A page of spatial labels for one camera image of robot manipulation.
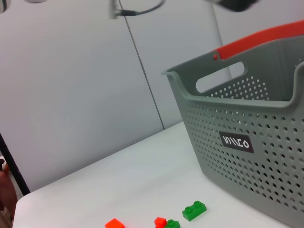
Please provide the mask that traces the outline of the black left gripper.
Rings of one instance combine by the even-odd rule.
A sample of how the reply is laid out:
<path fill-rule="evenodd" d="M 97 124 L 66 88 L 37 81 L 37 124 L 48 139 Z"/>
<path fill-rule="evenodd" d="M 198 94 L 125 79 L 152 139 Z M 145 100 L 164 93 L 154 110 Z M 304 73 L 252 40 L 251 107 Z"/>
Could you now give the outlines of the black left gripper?
<path fill-rule="evenodd" d="M 218 5 L 230 11 L 245 11 L 258 3 L 258 0 L 220 0 Z"/>

